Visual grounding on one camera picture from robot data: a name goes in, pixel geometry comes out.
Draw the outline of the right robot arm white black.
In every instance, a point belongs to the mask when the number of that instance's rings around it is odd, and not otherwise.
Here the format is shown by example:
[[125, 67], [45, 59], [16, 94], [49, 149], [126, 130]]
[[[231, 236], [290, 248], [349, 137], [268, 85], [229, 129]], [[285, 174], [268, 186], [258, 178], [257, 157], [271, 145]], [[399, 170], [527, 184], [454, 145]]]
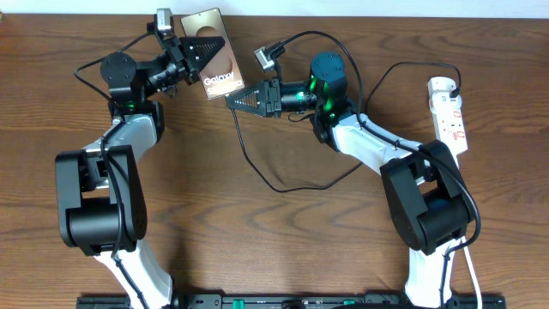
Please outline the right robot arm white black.
[[319, 142], [378, 173], [395, 229], [411, 253], [407, 298], [414, 306], [446, 306], [449, 263], [470, 244], [468, 224], [480, 223], [446, 143], [408, 141], [371, 122], [348, 98], [344, 61], [333, 52], [313, 58], [306, 82], [284, 83], [275, 76], [228, 95], [226, 104], [232, 112], [263, 118], [308, 112]]

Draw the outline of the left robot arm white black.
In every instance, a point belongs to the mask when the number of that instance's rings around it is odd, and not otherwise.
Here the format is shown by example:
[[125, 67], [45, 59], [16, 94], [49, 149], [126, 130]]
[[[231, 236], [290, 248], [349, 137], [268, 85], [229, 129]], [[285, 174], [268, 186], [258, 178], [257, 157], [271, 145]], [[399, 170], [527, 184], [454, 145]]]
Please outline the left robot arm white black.
[[156, 33], [163, 52], [137, 62], [124, 48], [96, 60], [109, 90], [111, 127], [86, 147], [55, 158], [58, 224], [66, 246], [79, 248], [115, 276], [124, 296], [81, 296], [79, 308], [185, 308], [145, 234], [148, 214], [137, 163], [165, 130], [163, 106], [152, 95], [193, 84], [222, 50], [220, 36]]

